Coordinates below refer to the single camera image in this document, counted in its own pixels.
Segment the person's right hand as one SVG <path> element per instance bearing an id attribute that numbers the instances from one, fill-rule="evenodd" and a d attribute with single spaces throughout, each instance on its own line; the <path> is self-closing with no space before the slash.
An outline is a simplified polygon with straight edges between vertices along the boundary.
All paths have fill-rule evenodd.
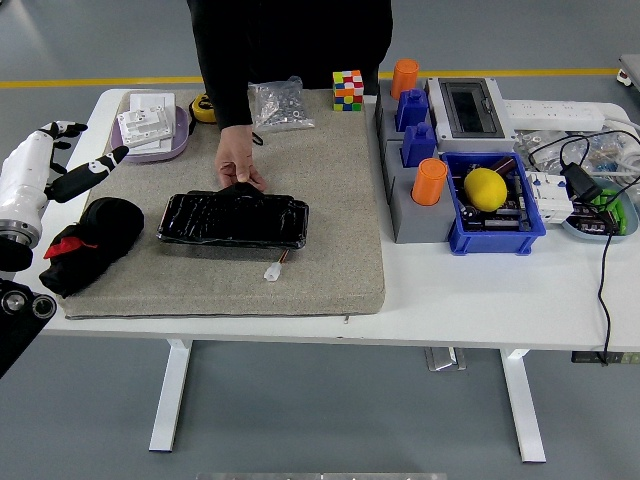
<path id="1" fill-rule="evenodd" d="M 253 130 L 250 125 L 223 128 L 214 165 L 222 188 L 235 183 L 248 183 L 259 191 L 267 188 L 253 162 Z"/>

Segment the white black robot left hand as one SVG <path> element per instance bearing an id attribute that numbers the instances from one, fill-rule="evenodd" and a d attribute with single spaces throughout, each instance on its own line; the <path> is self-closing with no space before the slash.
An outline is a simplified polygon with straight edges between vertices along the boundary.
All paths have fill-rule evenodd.
<path id="1" fill-rule="evenodd" d="M 35 225 L 39 211 L 49 200 L 65 203 L 92 189 L 118 166 L 129 148 L 111 152 L 70 170 L 49 183 L 54 149 L 60 139 L 74 138 L 85 124 L 54 121 L 31 133 L 4 160 L 1 169 L 1 220 Z"/>

